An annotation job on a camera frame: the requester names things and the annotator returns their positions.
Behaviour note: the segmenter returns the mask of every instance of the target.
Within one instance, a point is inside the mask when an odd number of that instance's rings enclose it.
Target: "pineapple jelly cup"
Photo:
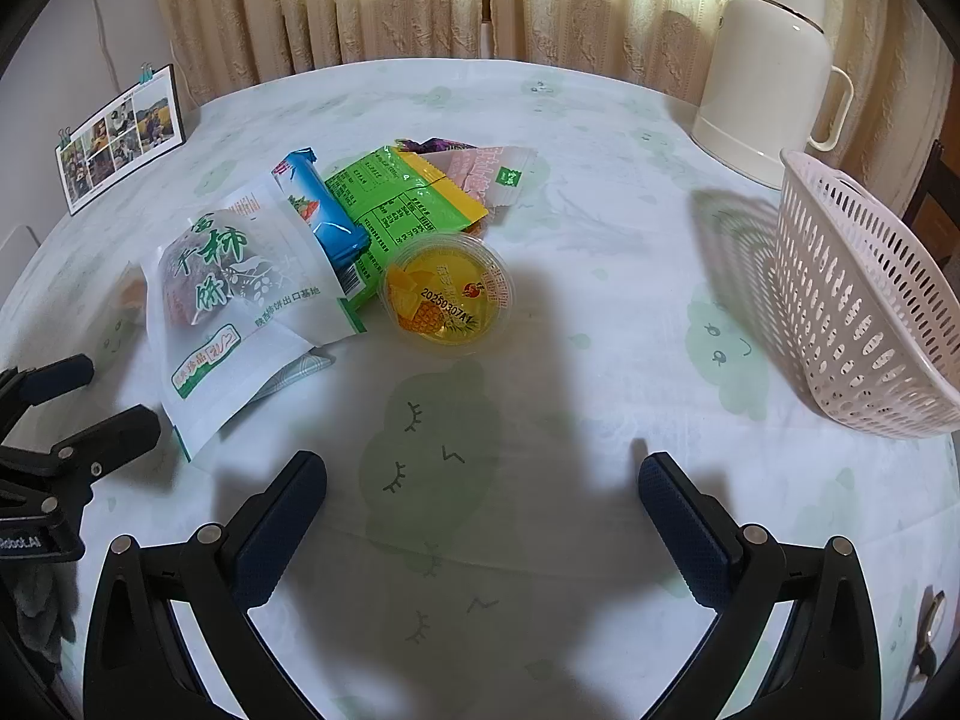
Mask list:
[[[502,260],[456,233],[416,237],[390,261],[380,284],[380,299],[405,335],[450,350],[493,336],[513,292]]]

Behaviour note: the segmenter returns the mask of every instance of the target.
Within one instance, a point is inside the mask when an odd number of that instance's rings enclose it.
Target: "wooden chair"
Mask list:
[[[940,141],[934,141],[917,191],[904,212],[904,224],[910,229],[913,229],[920,206],[928,194],[944,209],[953,223],[960,227],[960,176],[944,165],[940,158],[943,153],[944,145]]]

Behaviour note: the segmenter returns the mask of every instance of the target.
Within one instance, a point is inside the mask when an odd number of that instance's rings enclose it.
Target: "photo collage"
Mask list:
[[[99,194],[98,189],[131,172],[138,160],[147,162],[144,157],[169,151],[161,147],[174,139],[182,142],[169,68],[127,90],[105,110],[58,149],[71,213]]]

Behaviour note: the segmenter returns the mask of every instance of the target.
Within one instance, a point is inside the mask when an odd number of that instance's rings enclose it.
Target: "pink snack package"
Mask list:
[[[510,206],[536,151],[523,146],[487,146],[438,151],[422,157],[488,210]]]

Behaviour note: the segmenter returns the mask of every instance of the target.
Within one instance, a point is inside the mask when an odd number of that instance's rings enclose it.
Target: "black clamp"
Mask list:
[[[90,383],[93,363],[83,354],[36,370],[0,373],[0,442],[30,406]],[[149,452],[160,420],[145,406],[81,430],[51,450],[0,446],[0,562],[80,560],[80,519],[90,488],[120,466]]]
[[[637,477],[640,500],[700,605],[717,611],[693,655],[645,720],[713,720],[754,654],[775,603],[793,608],[752,704],[738,720],[880,717],[880,652],[853,543],[777,543],[739,527],[665,452]]]
[[[83,662],[86,720],[226,720],[184,645],[171,601],[190,604],[203,638],[247,717],[323,720],[253,627],[326,495],[326,469],[298,452],[265,493],[227,525],[182,544],[141,548],[117,536],[90,615]]]

